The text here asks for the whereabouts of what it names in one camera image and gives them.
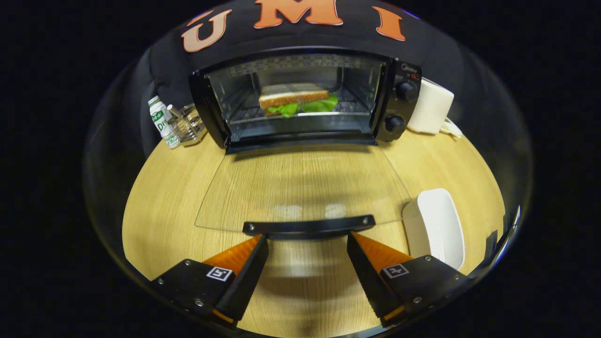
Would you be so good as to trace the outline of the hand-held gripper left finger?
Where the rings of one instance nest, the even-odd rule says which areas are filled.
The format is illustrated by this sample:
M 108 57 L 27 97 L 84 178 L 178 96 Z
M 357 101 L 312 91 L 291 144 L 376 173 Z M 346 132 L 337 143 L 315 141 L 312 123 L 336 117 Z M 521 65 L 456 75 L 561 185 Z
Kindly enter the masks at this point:
M 159 295 L 195 317 L 234 329 L 268 259 L 259 234 L 204 261 L 182 260 L 152 280 Z

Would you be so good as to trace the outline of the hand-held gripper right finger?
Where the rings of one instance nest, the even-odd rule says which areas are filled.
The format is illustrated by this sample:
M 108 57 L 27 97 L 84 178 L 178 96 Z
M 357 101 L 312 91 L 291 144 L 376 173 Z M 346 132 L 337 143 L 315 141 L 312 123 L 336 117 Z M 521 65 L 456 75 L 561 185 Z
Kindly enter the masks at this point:
M 470 286 L 468 276 L 433 255 L 413 258 L 354 231 L 347 254 L 384 328 L 423 317 Z

